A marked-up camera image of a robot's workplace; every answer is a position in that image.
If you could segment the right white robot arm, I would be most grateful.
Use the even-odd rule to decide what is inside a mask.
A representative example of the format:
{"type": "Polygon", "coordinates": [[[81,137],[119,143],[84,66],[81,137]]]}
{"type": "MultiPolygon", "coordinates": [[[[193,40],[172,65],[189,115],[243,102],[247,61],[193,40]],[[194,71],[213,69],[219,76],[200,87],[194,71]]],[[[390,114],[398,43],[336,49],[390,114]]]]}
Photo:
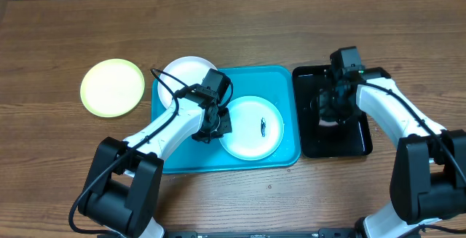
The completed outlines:
{"type": "Polygon", "coordinates": [[[364,113],[396,147],[390,202],[355,224],[356,237],[418,237],[439,221],[465,213],[465,131],[425,116],[383,68],[323,74],[319,117],[343,124],[364,113]]]}

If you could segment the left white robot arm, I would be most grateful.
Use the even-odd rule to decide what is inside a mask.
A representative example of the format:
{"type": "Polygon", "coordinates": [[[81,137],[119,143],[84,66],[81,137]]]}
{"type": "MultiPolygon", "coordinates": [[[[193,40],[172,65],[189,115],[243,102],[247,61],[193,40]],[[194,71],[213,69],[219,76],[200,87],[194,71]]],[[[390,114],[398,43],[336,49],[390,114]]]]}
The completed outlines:
{"type": "Polygon", "coordinates": [[[203,82],[173,92],[171,106],[125,140],[107,137],[93,157],[82,193],[68,216],[73,231],[79,212],[101,225],[97,237],[162,237],[154,220],[162,169],[187,138],[209,143],[232,131],[227,102],[229,82],[203,82]]]}

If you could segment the green scouring sponge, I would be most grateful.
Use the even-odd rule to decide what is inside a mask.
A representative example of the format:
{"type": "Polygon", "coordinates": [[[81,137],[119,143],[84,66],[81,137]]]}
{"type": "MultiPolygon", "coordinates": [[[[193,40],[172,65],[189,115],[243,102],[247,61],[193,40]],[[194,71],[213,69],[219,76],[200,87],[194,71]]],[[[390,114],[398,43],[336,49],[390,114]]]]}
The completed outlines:
{"type": "Polygon", "coordinates": [[[334,127],[334,126],[338,126],[339,123],[338,122],[335,122],[335,121],[326,121],[324,119],[320,119],[319,122],[318,122],[318,125],[321,126],[321,127],[334,127]]]}

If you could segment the light blue round plate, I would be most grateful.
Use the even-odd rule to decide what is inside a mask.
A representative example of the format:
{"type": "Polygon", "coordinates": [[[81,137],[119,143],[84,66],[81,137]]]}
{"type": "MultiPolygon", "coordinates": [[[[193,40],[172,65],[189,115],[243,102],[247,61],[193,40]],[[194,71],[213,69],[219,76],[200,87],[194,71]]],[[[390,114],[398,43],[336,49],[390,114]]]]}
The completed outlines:
{"type": "Polygon", "coordinates": [[[284,136],[284,121],[275,105],[258,96],[243,96],[227,106],[232,131],[220,143],[232,156],[256,161],[272,155],[284,136]]]}

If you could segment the white round plate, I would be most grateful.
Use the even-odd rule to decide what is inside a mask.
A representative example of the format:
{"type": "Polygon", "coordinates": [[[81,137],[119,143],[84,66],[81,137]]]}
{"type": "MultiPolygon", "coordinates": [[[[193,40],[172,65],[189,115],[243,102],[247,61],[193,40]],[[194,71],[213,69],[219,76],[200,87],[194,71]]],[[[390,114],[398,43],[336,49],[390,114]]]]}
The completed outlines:
{"type": "MultiPolygon", "coordinates": [[[[217,70],[210,61],[202,57],[186,56],[174,60],[163,71],[181,80],[186,86],[191,86],[201,84],[210,69],[217,70]]],[[[159,77],[173,92],[183,86],[165,74],[161,74],[159,77]]],[[[161,104],[167,109],[172,102],[171,94],[162,84],[157,85],[157,93],[161,104]]]]}

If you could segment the yellow-green rimmed plate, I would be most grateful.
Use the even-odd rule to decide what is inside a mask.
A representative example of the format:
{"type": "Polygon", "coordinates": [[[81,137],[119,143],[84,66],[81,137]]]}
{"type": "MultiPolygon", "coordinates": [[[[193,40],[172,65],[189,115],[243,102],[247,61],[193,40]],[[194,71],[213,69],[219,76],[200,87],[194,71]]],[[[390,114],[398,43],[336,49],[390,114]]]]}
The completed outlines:
{"type": "Polygon", "coordinates": [[[114,118],[132,111],[145,89],[143,73],[129,60],[113,58],[93,66],[84,76],[80,98],[84,107],[103,118],[114,118]]]}

